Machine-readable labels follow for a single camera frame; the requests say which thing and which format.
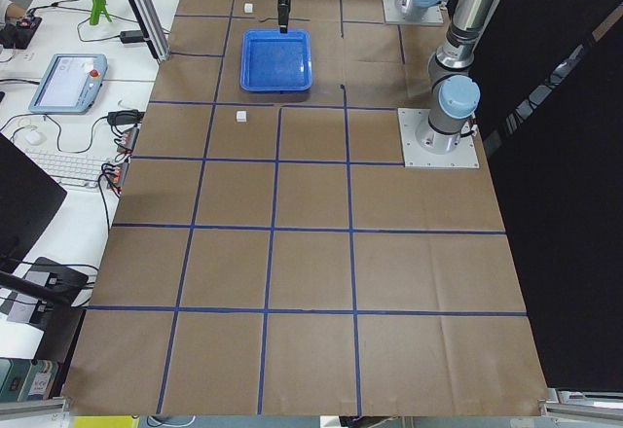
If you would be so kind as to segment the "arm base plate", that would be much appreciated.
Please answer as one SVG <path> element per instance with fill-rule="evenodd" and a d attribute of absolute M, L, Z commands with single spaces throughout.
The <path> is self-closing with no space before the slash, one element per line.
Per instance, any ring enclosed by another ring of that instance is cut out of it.
<path fill-rule="evenodd" d="M 474 137 L 469 123 L 458 135 L 457 144 L 448 153 L 430 152 L 421 143 L 417 130 L 427 123 L 428 109 L 399 108 L 397 110 L 403 161 L 406 168 L 422 169 L 478 169 L 480 167 Z"/>
<path fill-rule="evenodd" d="M 444 20 L 439 1 L 383 0 L 385 23 L 440 27 Z"/>

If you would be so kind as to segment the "person's hand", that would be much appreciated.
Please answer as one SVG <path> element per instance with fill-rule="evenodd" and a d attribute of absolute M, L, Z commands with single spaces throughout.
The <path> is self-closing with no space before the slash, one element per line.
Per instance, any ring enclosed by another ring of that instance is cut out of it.
<path fill-rule="evenodd" d="M 5 20 L 18 19 L 18 18 L 24 17 L 25 15 L 26 15 L 26 10 L 24 9 L 24 7 L 16 3 L 10 3 L 7 6 L 7 8 L 4 10 Z"/>

